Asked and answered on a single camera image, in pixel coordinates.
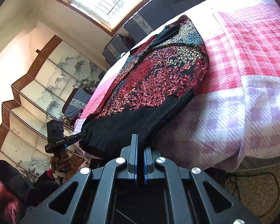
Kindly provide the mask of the left hand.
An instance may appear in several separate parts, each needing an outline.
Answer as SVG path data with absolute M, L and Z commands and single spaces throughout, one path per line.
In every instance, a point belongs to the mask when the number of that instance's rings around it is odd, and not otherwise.
M 70 156 L 66 149 L 60 151 L 60 157 L 53 156 L 50 159 L 50 169 L 53 174 L 57 172 L 69 172 L 71 170 Z

